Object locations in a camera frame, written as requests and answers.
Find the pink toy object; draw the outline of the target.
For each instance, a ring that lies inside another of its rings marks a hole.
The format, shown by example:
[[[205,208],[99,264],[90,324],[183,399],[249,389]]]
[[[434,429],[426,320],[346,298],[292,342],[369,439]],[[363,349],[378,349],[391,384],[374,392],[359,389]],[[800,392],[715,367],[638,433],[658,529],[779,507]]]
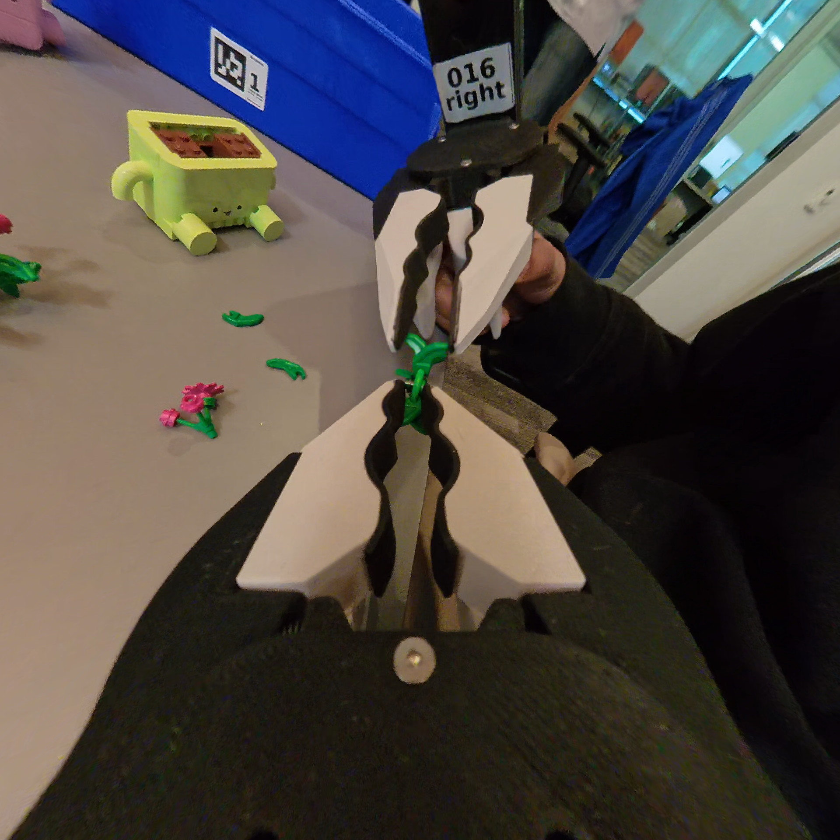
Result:
[[[32,52],[67,43],[58,19],[41,1],[1,1],[1,42]]]

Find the pink toy flower sprig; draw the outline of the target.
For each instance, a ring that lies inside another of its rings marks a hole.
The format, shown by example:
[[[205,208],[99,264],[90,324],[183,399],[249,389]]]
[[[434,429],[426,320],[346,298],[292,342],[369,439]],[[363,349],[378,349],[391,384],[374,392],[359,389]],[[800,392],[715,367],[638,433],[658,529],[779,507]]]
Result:
[[[182,390],[179,407],[161,412],[159,423],[168,428],[187,427],[207,438],[216,439],[218,432],[213,411],[217,409],[217,398],[223,393],[224,386],[215,382],[188,385]]]

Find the green toy plant stem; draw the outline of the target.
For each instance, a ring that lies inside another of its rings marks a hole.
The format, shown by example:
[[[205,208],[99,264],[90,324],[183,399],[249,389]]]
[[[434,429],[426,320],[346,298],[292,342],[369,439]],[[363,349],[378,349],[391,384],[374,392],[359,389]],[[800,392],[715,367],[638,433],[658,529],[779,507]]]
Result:
[[[396,374],[404,380],[405,400],[402,425],[410,426],[418,433],[425,435],[424,391],[431,382],[430,376],[435,366],[447,360],[448,345],[446,342],[428,342],[416,332],[407,334],[406,344],[413,352],[411,369],[396,370]]]

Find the blue plastic crate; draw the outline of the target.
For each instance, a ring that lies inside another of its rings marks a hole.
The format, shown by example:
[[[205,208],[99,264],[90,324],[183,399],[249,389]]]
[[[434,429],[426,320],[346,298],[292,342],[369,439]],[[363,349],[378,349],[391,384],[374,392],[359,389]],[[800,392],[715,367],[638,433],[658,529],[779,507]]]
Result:
[[[438,130],[424,25],[405,2],[53,5],[370,199]]]

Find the black office chair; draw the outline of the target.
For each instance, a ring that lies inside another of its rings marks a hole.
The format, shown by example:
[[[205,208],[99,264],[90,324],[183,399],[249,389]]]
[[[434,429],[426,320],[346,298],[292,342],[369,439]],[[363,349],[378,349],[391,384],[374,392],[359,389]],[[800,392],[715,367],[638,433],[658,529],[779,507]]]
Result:
[[[576,121],[576,127],[561,127],[566,139],[577,152],[568,181],[571,192],[581,184],[587,174],[602,171],[607,167],[606,153],[611,148],[609,138],[588,117],[580,112],[573,112],[573,119]]]

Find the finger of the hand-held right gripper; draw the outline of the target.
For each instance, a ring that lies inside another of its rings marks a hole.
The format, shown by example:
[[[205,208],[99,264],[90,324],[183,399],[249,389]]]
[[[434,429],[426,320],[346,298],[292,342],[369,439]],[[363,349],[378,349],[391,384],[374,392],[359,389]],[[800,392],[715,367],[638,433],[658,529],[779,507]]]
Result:
[[[374,255],[381,325],[391,351],[415,327],[435,325],[435,281],[448,235],[444,198],[428,188],[387,186],[374,200]]]
[[[476,192],[474,229],[456,277],[452,354],[463,353],[485,328],[494,338],[501,332],[502,304],[532,252],[532,182],[531,173],[509,175]]]

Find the person's right forearm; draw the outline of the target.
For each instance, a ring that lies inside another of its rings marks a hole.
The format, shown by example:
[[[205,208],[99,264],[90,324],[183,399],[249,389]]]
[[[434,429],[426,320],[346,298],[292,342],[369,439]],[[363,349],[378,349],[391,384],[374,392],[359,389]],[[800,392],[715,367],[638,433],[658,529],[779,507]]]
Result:
[[[572,455],[684,432],[688,343],[557,248],[560,288],[498,338],[477,341],[483,371],[551,413],[549,433]]]

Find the toy brick flower bush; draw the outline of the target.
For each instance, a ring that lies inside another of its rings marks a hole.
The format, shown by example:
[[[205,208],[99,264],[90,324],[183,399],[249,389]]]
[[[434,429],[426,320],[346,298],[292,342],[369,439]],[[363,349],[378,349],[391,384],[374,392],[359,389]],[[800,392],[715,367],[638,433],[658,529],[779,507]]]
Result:
[[[1,254],[1,292],[11,298],[20,297],[20,287],[40,279],[41,265]]]

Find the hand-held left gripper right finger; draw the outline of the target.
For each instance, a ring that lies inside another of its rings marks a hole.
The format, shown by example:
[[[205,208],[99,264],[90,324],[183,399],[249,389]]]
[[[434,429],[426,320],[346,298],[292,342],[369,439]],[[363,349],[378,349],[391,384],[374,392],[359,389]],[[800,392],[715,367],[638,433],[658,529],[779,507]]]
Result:
[[[481,621],[499,600],[582,592],[585,574],[519,452],[436,386],[424,390],[423,425],[440,485],[430,560],[442,596]]]

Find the yellow-green toy cup planter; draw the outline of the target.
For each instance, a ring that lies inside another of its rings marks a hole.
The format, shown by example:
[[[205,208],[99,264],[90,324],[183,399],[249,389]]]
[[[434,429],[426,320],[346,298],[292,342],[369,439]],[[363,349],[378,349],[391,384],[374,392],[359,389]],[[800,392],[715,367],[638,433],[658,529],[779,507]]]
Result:
[[[268,205],[277,160],[242,123],[134,109],[127,125],[129,159],[112,174],[112,195],[135,202],[190,254],[214,251],[221,228],[252,228],[266,242],[283,234]]]

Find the blue cloth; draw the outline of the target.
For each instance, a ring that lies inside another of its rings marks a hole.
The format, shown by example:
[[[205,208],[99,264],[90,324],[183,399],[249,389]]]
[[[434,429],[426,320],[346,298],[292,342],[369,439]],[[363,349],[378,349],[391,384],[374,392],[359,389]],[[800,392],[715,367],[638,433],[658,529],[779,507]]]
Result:
[[[564,242],[593,278],[610,277],[690,164],[751,85],[753,75],[714,80],[650,115],[626,137],[622,162]]]

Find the person's left hand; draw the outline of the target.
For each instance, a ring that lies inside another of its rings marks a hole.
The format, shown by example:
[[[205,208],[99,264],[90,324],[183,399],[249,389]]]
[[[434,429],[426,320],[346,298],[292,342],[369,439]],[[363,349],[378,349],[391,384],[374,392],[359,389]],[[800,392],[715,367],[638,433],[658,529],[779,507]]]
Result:
[[[580,469],[569,449],[548,432],[537,434],[533,452],[541,467],[565,487],[571,483]]]

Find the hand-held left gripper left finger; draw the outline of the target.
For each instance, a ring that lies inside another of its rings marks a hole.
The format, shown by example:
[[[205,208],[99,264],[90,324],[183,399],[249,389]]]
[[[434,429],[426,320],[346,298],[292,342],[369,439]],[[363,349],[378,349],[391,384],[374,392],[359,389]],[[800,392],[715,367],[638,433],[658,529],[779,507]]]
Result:
[[[385,425],[383,402],[395,384],[380,385],[303,448],[238,572],[240,589],[330,596],[353,629],[380,629],[394,616],[408,575],[408,430],[392,438],[398,461],[383,479],[396,537],[395,575],[383,602],[373,596],[364,561],[382,499],[364,453]]]

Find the person's right hand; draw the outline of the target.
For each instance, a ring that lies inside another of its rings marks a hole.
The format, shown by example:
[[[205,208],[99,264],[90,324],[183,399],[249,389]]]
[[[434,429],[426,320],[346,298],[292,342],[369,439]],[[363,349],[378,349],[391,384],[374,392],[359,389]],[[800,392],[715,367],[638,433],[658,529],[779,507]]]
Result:
[[[506,328],[511,321],[521,320],[530,309],[551,299],[560,288],[565,271],[564,252],[539,232],[534,232],[528,263],[501,305],[500,328]],[[435,281],[435,322],[446,333],[450,331],[454,280],[455,258],[449,245],[444,243],[443,258]]]

